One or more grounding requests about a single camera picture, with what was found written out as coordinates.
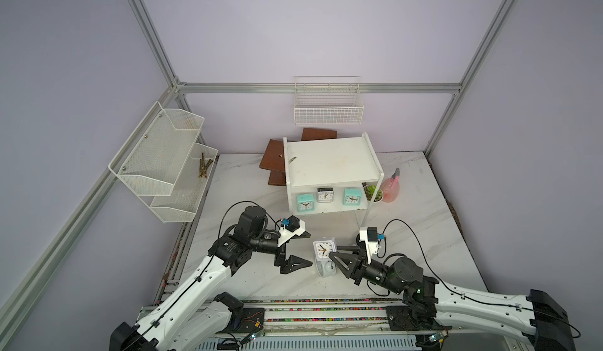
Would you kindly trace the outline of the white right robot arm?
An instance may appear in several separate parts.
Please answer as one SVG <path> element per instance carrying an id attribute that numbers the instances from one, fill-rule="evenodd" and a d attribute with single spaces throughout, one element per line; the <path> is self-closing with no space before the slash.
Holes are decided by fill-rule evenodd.
<path id="1" fill-rule="evenodd" d="M 355 284 L 371 282 L 400 295 L 418 331 L 473 329 L 514 338 L 535 350 L 574 350 L 568 313 L 548 293 L 495 294 L 455 286 L 423 269 L 402 253 L 391 264 L 369 258 L 360 247 L 320 251 Z"/>

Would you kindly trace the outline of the white twin-bell alarm clock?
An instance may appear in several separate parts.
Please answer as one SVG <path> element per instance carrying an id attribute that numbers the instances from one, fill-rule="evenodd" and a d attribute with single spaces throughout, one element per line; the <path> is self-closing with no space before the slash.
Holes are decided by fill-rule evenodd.
<path id="1" fill-rule="evenodd" d="M 320 277 L 333 277 L 337 273 L 337 267 L 329 258 L 317 258 L 316 268 Z"/>

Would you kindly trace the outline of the mint green alarm clock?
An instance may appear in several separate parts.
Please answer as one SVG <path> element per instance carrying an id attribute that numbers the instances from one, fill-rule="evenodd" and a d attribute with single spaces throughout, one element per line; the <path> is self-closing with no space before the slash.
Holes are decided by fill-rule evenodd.
<path id="1" fill-rule="evenodd" d="M 358 188 L 345 188 L 343 204 L 345 206 L 359 206 L 361 204 L 363 191 Z"/>
<path id="2" fill-rule="evenodd" d="M 315 209 L 315 198 L 312 193 L 300 194 L 296 200 L 299 212 L 313 211 Z"/>

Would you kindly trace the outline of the clear square alarm clock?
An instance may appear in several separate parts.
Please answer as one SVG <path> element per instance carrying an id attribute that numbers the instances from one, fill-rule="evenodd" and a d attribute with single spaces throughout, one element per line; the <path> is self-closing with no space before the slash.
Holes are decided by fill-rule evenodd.
<path id="1" fill-rule="evenodd" d="M 318 203 L 332 203 L 334 201 L 334 189 L 332 187 L 322 187 L 317 189 Z"/>
<path id="2" fill-rule="evenodd" d="M 312 246 L 317 260 L 329 260 L 330 253 L 337 251 L 334 238 L 315 240 Z"/>

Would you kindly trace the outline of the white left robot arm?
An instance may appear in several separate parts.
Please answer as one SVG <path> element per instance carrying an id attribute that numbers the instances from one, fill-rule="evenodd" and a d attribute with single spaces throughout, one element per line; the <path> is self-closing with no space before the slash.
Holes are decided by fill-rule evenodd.
<path id="1" fill-rule="evenodd" d="M 269 229 L 266 210 L 249 203 L 237 224 L 218 230 L 207 256 L 197 269 L 151 313 L 136 324 L 126 322 L 113 331 L 111 350 L 190 350 L 220 332 L 254 333 L 262 328 L 264 312 L 251 314 L 243 302 L 228 292 L 216 291 L 232 278 L 255 253 L 272 255 L 274 265 L 286 275 L 312 266 L 312 262 L 286 252 L 292 239 L 310 235 L 303 220 L 292 215 Z"/>

